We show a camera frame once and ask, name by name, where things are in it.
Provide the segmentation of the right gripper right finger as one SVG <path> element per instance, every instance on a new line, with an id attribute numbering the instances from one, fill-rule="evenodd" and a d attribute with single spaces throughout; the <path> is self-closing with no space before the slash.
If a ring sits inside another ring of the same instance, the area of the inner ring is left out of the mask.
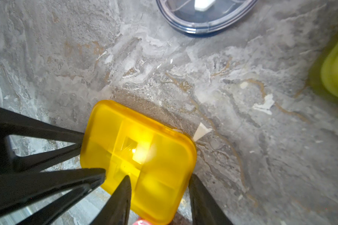
<path id="1" fill-rule="evenodd" d="M 195 174 L 189 180 L 189 194 L 193 225 L 233 225 Z"/>

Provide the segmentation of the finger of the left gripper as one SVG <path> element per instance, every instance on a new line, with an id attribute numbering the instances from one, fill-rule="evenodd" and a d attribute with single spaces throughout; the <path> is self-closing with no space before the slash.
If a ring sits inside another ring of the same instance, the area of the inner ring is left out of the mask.
<path id="1" fill-rule="evenodd" d="M 67 194 L 29 216 L 24 225 L 51 224 L 105 181 L 105 169 L 0 174 L 0 217 L 42 199 Z"/>
<path id="2" fill-rule="evenodd" d="M 76 157 L 84 134 L 0 108 L 0 174 L 36 171 Z"/>

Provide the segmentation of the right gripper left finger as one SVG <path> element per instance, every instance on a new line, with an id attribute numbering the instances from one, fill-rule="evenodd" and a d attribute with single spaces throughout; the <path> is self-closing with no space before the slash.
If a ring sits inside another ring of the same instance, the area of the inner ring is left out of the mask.
<path id="1" fill-rule="evenodd" d="M 123 178 L 91 225 L 127 225 L 131 207 L 131 181 Z"/>

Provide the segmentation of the red pillbox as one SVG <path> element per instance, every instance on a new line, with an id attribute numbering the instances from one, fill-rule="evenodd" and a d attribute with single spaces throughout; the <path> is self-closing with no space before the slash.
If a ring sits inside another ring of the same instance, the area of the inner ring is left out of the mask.
<path id="1" fill-rule="evenodd" d="M 144 219 L 138 219 L 132 225 L 152 225 L 152 224 Z"/>

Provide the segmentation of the yellow lid white pillbox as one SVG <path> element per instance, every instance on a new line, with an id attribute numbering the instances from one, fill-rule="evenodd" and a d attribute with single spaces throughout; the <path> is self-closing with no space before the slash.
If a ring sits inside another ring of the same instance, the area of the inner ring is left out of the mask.
<path id="1" fill-rule="evenodd" d="M 156 225 L 173 220 L 196 159 L 188 135 L 112 100 L 94 106 L 80 153 L 82 168 L 105 169 L 109 194 L 129 176 L 131 210 Z"/>

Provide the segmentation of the green lid white pillbox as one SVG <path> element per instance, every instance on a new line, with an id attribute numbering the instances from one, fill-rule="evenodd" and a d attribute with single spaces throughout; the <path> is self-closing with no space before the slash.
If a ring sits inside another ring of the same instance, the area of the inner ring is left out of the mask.
<path id="1" fill-rule="evenodd" d="M 316 95 L 338 103 L 338 32 L 310 68 L 309 85 Z"/>

